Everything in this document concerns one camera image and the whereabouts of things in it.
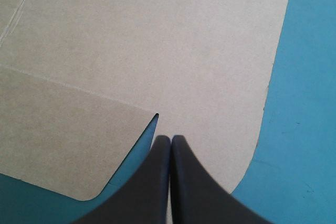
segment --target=black object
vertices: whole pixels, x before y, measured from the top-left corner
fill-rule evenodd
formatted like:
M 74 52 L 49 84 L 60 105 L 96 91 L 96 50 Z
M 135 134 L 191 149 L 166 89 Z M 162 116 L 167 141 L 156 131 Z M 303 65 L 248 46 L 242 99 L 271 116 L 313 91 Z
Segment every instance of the black object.
M 174 224 L 269 223 L 211 178 L 183 136 L 172 141 L 171 204 Z
M 129 181 L 74 223 L 166 223 L 170 149 L 170 139 L 158 136 L 149 155 Z

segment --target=blue floor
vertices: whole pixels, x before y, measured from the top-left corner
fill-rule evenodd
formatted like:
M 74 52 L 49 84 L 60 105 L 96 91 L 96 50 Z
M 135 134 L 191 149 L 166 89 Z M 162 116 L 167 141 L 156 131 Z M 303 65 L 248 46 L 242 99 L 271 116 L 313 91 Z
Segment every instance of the blue floor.
M 259 143 L 233 195 L 275 223 L 336 223 L 336 0 L 289 0 Z
M 96 208 L 113 195 L 145 159 L 151 147 L 157 120 L 158 116 L 155 116 L 102 193 L 95 199 L 77 201 L 0 174 L 0 223 L 69 223 Z

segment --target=crease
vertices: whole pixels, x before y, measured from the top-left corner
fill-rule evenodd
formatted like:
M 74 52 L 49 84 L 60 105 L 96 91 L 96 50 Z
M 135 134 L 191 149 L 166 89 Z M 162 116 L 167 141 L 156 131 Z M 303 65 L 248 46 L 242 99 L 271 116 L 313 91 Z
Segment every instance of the crease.
M 16 28 L 21 15 L 22 15 L 22 9 L 23 6 L 25 4 L 26 0 L 21 0 L 21 3 L 19 4 L 19 6 L 16 8 L 16 10 L 14 11 L 14 14 L 11 16 L 7 26 L 5 27 L 4 31 L 2 32 L 2 34 L 0 35 L 0 47 L 2 46 L 4 39 L 7 37 L 8 34 L 12 34 L 12 32 L 14 31 L 14 29 Z
M 112 98 L 108 95 L 104 95 L 104 94 L 101 94 L 101 93 L 98 93 L 98 92 L 83 89 L 83 88 L 77 87 L 75 85 L 63 83 L 63 82 L 54 80 L 52 78 L 43 77 L 43 76 L 40 76 L 40 75 L 37 75 L 37 74 L 29 73 L 27 71 L 20 70 L 20 69 L 17 69 L 17 68 L 13 68 L 11 66 L 4 65 L 4 64 L 1 64 L 1 63 L 0 63 L 0 68 L 8 69 L 8 70 L 11 70 L 11 71 L 14 71 L 14 72 L 19 72 L 19 73 L 25 74 L 27 76 L 31 76 L 31 77 L 34 77 L 34 78 L 37 78 L 37 79 L 40 79 L 40 80 L 44 80 L 44 81 L 47 81 L 47 82 L 51 82 L 51 83 L 54 83 L 54 84 L 61 85 L 62 87 L 65 87 L 65 88 L 75 89 L 75 90 L 84 92 L 86 94 L 94 95 L 95 97 L 99 97 L 99 98 L 102 98 L 102 99 L 107 99 L 107 100 L 110 100 L 110 101 L 113 101 L 113 102 L 118 102 L 118 103 L 121 103 L 123 105 L 127 105 L 127 106 L 131 106 L 131 107 L 140 109 L 140 110 L 145 111 L 145 112 L 154 113 L 154 114 L 159 113 L 159 112 L 155 112 L 155 111 L 153 111 L 149 108 L 144 108 L 144 107 L 141 107 L 141 106 L 138 106 L 138 105 L 135 105 L 135 104 L 127 103 L 125 101 L 122 101 L 122 100 L 119 100 L 119 99 L 116 99 L 116 98 Z

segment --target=blue surface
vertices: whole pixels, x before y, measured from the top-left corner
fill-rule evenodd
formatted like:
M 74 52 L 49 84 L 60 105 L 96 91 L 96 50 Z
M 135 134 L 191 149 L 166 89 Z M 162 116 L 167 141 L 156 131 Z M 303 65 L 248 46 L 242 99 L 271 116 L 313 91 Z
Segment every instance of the blue surface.
M 233 195 L 275 223 L 336 223 L 336 0 L 289 0 L 259 143 Z
M 155 116 L 95 199 L 77 201 L 0 174 L 0 223 L 69 223 L 96 208 L 113 195 L 146 158 L 157 120 Z

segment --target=flattened cardboard box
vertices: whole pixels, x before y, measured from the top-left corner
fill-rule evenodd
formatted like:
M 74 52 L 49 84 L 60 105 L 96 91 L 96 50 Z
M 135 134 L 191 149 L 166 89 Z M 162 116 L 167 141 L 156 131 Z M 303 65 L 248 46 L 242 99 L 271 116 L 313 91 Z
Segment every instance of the flattened cardboard box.
M 157 112 L 156 134 L 185 135 L 233 190 L 256 147 L 286 5 L 23 0 L 0 47 L 0 172 L 90 199 Z

